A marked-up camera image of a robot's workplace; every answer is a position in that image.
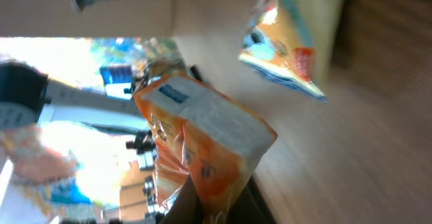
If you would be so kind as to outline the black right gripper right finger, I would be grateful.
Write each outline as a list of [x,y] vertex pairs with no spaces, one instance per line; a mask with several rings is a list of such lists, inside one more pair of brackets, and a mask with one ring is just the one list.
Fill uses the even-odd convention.
[[231,207],[227,224],[276,224],[254,177],[248,180],[241,195]]

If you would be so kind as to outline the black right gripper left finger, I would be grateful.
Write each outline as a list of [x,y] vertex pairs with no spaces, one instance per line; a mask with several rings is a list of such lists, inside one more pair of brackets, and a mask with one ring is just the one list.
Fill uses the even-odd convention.
[[170,211],[159,224],[201,224],[203,221],[200,200],[191,177],[182,186]]

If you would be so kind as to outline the small orange tissue pack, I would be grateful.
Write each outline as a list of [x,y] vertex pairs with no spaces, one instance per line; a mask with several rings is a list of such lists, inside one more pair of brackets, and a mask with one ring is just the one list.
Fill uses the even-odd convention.
[[264,119],[206,84],[170,75],[134,93],[155,142],[192,178],[205,223],[225,223],[277,139]]

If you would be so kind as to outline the beige snack bag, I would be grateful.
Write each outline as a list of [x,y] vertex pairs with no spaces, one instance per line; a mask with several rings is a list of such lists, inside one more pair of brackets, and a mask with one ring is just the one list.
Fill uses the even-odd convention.
[[264,78],[326,101],[319,88],[344,0],[258,0],[239,59]]

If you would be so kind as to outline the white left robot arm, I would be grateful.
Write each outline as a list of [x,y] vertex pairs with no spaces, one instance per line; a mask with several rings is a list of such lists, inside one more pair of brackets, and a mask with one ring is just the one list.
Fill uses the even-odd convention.
[[51,121],[131,132],[149,128],[132,100],[68,86],[23,63],[1,63],[1,129]]

